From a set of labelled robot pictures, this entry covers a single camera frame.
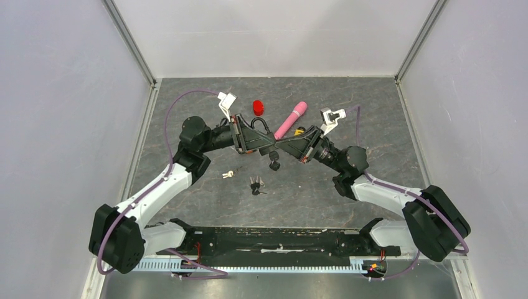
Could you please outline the black Kaijing padlock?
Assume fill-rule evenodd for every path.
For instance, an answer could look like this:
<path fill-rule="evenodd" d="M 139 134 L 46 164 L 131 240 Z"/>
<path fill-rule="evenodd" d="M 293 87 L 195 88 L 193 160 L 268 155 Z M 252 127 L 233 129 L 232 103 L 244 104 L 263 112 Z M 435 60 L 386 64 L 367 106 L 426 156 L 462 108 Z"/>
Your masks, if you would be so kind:
<path fill-rule="evenodd" d="M 264 131 L 260 131 L 256 128 L 255 123 L 258 122 L 263 125 Z M 262 117 L 257 116 L 252 119 L 250 127 L 255 133 L 255 140 L 251 141 L 251 148 L 257 150 L 261 156 L 271 153 L 275 149 L 274 145 L 276 140 L 267 122 Z"/>

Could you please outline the black-head key set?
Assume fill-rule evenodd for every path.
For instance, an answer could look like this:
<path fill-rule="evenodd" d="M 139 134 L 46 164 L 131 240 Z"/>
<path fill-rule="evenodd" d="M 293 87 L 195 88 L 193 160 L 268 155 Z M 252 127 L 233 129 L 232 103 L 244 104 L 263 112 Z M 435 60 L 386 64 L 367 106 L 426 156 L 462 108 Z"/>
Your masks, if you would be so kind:
<path fill-rule="evenodd" d="M 268 165 L 269 168 L 273 171 L 277 171 L 280 169 L 280 163 L 278 162 L 280 155 L 277 151 L 272 151 L 268 154 L 268 157 L 270 159 L 270 164 Z"/>

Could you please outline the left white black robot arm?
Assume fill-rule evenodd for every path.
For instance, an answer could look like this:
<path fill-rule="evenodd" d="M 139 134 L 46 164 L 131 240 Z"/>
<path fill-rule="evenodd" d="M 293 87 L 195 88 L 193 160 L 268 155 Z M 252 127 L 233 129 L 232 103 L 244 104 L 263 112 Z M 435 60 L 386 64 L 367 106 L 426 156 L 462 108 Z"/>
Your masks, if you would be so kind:
<path fill-rule="evenodd" d="M 265 125 L 265 131 L 256 129 L 256 122 Z M 207 126 L 199 116 L 187 118 L 177 151 L 169 152 L 169 162 L 161 174 L 117 206 L 104 204 L 97 209 L 88 249 L 97 258 L 98 271 L 102 275 L 114 270 L 128 273 L 146 255 L 169 249 L 180 254 L 192 252 L 196 239 L 181 225 L 168 222 L 149 227 L 148 222 L 204 175 L 210 165 L 206 152 L 233 146 L 245 154 L 273 146 L 276 141 L 260 117 L 247 123 L 241 115 L 233 115 L 215 128 Z"/>

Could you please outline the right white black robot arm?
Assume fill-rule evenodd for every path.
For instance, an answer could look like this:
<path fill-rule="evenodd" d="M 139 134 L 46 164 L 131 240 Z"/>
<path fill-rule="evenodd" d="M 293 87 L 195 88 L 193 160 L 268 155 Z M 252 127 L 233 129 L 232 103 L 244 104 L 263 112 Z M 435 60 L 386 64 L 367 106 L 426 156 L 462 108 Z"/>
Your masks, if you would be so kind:
<path fill-rule="evenodd" d="M 398 214 L 399 221 L 374 221 L 359 238 L 361 249 L 376 254 L 386 246 L 420 252 L 441 262 L 450 253 L 467 254 L 465 238 L 471 228 L 444 190 L 430 185 L 412 188 L 381 180 L 367 172 L 366 150 L 360 146 L 337 148 L 319 128 L 278 140 L 278 149 L 302 163 L 316 160 L 335 170 L 332 181 L 338 193 Z"/>

